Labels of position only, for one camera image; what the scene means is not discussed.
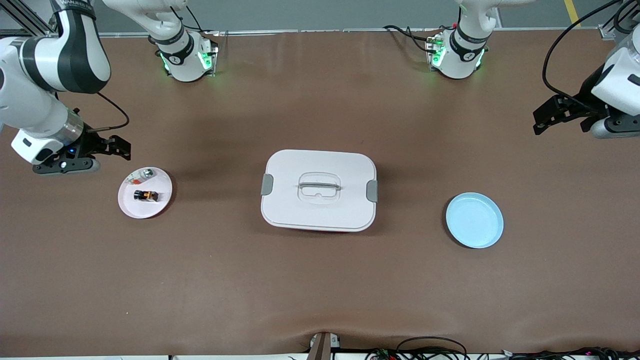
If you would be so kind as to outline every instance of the white plastic container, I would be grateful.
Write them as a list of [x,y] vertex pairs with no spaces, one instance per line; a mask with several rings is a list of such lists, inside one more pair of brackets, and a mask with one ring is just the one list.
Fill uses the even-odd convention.
[[261,194],[273,226],[362,231],[376,217],[376,166],[362,154],[282,150],[267,162]]

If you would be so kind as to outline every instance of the white robotic arm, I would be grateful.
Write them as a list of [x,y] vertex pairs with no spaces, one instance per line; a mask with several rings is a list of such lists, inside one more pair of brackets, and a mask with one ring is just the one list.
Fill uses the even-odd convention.
[[129,143],[117,136],[102,139],[77,111],[57,100],[56,92],[97,93],[107,84],[111,68],[91,3],[51,4],[59,37],[0,40],[0,122],[20,129],[12,147],[39,174],[97,170],[92,154],[130,159]]
[[499,6],[519,6],[535,0],[454,0],[460,6],[460,20],[454,29],[445,29],[435,37],[429,55],[431,66],[453,79],[471,75],[480,65],[484,46],[493,33],[497,19],[490,10]]
[[168,73],[179,81],[195,81],[214,71],[218,45],[195,31],[184,28],[173,13],[188,0],[104,0],[108,7],[124,14],[149,32],[160,49]]
[[536,135],[586,117],[583,132],[599,139],[640,136],[640,28],[613,49],[573,97],[554,95],[533,112]]

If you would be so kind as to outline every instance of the black cable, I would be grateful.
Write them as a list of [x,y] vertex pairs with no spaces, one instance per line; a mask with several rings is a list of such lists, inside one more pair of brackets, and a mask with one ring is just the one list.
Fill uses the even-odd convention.
[[110,103],[111,105],[113,105],[116,109],[120,110],[120,112],[122,113],[122,115],[124,115],[126,120],[125,120],[125,122],[123,124],[116,125],[116,126],[108,126],[108,127],[98,127],[97,129],[88,130],[87,133],[100,133],[101,131],[109,131],[109,130],[120,129],[122,127],[125,127],[125,126],[129,125],[129,116],[127,115],[127,113],[121,107],[119,107],[115,102],[113,102],[108,97],[104,96],[102,93],[97,92],[96,94],[98,94],[101,98],[107,100],[107,102]]
[[369,360],[369,356],[375,354],[377,351],[378,351],[378,349],[373,349],[373,350],[369,351],[367,356],[364,357],[364,360]]
[[[182,17],[180,17],[180,15],[178,15],[178,13],[175,11],[175,9],[173,8],[173,6],[169,6],[169,8],[171,9],[171,11],[172,11],[172,12],[173,12],[173,14],[175,15],[175,17],[177,17],[177,18],[182,22],[183,18],[182,18]],[[188,6],[187,6],[187,10],[188,10],[188,11],[189,11],[189,13],[191,14],[191,17],[193,18],[193,20],[195,20],[196,25],[197,25],[198,27],[196,28],[196,27],[193,27],[193,26],[187,26],[187,25],[185,25],[184,23],[182,23],[182,25],[183,25],[185,28],[187,28],[187,29],[191,29],[191,30],[197,30],[199,33],[205,33],[205,32],[207,32],[207,31],[213,31],[213,30],[210,30],[210,29],[207,29],[207,30],[202,29],[202,27],[200,26],[200,22],[199,22],[199,21],[198,21],[198,19],[195,17],[195,15],[193,15],[193,12],[191,11],[191,9],[190,9]]]
[[618,8],[618,11],[616,11],[616,13],[613,15],[613,27],[623,34],[631,34],[631,30],[625,29],[622,26],[620,26],[620,21],[621,21],[620,14],[622,13],[623,9],[626,9],[629,5],[631,5],[635,1],[636,0],[627,0],[622,5],[620,5],[620,7]]
[[611,17],[609,18],[609,20],[607,20],[607,22],[605,22],[602,27],[605,28],[607,25],[609,25],[610,22],[613,21],[613,17],[616,16],[616,14],[611,15]]
[[420,44],[418,44],[418,41],[416,40],[415,36],[413,35],[413,33],[411,32],[411,28],[409,28],[408,26],[406,27],[407,32],[409,32],[409,36],[411,37],[411,39],[413,40],[413,43],[418,47],[418,49],[424,51],[425,53],[429,53],[429,54],[435,54],[436,51],[432,50],[432,49],[426,49],[422,46],[420,46]]
[[[462,18],[462,8],[458,7],[458,22],[456,23],[456,26],[458,26],[458,24],[460,23],[460,19]],[[447,30],[453,30],[455,29],[453,26],[444,26],[444,25],[440,25],[438,27],[438,29],[447,29]]]
[[196,18],[196,15],[193,15],[193,12],[191,11],[191,9],[189,9],[189,5],[186,6],[187,7],[187,11],[191,14],[191,17],[193,18],[193,20],[196,22],[196,25],[198,26],[198,29],[200,29],[200,32],[203,32],[202,27],[200,26],[200,22],[198,21],[198,19]]
[[640,356],[636,352],[619,352],[611,348],[584,347],[568,352],[542,351],[533,354],[513,354],[509,360],[566,360],[575,359],[573,356],[596,356],[599,360],[631,360]]
[[[398,30],[400,32],[400,34],[406,36],[406,37],[412,37],[411,35],[409,35],[409,33],[407,33],[405,30],[402,30],[401,28],[398,28],[395,25],[387,25],[385,27],[383,27],[383,29],[394,29],[394,30]],[[416,40],[420,40],[420,41],[427,41],[427,38],[423,38],[423,37],[417,37],[417,36],[413,36]]]
[[400,32],[400,34],[406,36],[406,37],[410,37],[413,40],[413,43],[422,51],[425,51],[429,54],[435,54],[436,52],[434,50],[431,49],[425,49],[424,47],[420,46],[420,44],[418,44],[418,40],[420,41],[427,41],[427,38],[423,38],[423,37],[417,37],[415,36],[412,32],[411,32],[411,28],[410,27],[406,27],[406,31],[402,30],[401,28],[398,28],[395,25],[387,25],[385,26],[383,29],[394,29],[394,30],[398,30]]
[[406,340],[400,341],[400,343],[396,346],[396,352],[399,351],[400,346],[402,346],[403,344],[408,343],[410,341],[416,341],[416,340],[442,340],[442,341],[448,341],[450,343],[454,343],[457,346],[461,347],[462,350],[464,351],[464,354],[465,355],[467,354],[467,348],[464,345],[462,345],[461,343],[457,342],[456,340],[452,340],[452,339],[449,339],[449,338],[443,338],[441,336],[417,336],[417,337],[414,337],[414,338],[408,338]]
[[[624,15],[622,15],[622,17],[620,17],[620,21],[623,21],[624,19],[626,19],[629,16],[629,14],[631,14],[635,9],[637,9],[637,7],[638,7],[637,4],[635,4],[634,6],[631,6],[629,11],[627,11]],[[604,25],[602,25],[602,27],[605,28],[607,25],[609,25],[609,23],[613,21],[613,18],[615,16],[616,16],[615,13],[613,15],[611,15],[609,20],[607,20],[607,22],[605,22]]]
[[549,65],[549,58],[551,57],[551,54],[553,53],[554,49],[556,48],[556,46],[558,45],[558,43],[560,43],[560,41],[564,38],[564,36],[571,31],[573,28],[575,28],[578,24],[580,24],[581,22],[585,21],[586,19],[594,16],[595,14],[601,12],[602,10],[616,4],[617,2],[619,2],[620,0],[612,0],[609,1],[608,3],[602,5],[601,7],[597,8],[596,10],[593,10],[592,12],[589,12],[587,15],[579,18],[578,20],[576,20],[573,24],[569,25],[568,28],[566,28],[561,34],[560,36],[558,36],[558,38],[556,39],[556,41],[554,41],[554,43],[551,45],[551,47],[549,48],[549,51],[547,53],[547,56],[545,57],[545,63],[544,65],[542,65],[542,81],[545,83],[545,86],[555,92],[558,95],[562,95],[564,97],[566,97],[567,99],[571,99],[572,101],[576,102],[577,104],[580,104],[581,106],[585,107],[586,109],[588,109],[589,111],[592,112],[596,112],[596,110],[594,110],[592,107],[590,106],[586,106],[585,104],[583,104],[582,102],[578,101],[576,98],[574,98],[573,96],[567,94],[566,92],[560,91],[557,88],[553,87],[549,81],[547,80],[547,67]]

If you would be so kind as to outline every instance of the gray latch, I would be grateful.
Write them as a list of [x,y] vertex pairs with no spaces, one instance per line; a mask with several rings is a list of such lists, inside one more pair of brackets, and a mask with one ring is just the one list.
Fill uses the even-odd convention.
[[378,181],[370,180],[367,183],[367,200],[378,202]]
[[260,195],[265,196],[269,195],[273,191],[273,176],[269,174],[264,174],[262,176],[262,190],[260,191]]

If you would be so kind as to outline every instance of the metal frame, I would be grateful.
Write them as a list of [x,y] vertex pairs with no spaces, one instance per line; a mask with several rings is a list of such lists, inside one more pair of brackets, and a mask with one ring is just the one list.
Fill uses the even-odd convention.
[[49,25],[22,0],[0,0],[0,6],[29,34],[42,37],[51,33]]

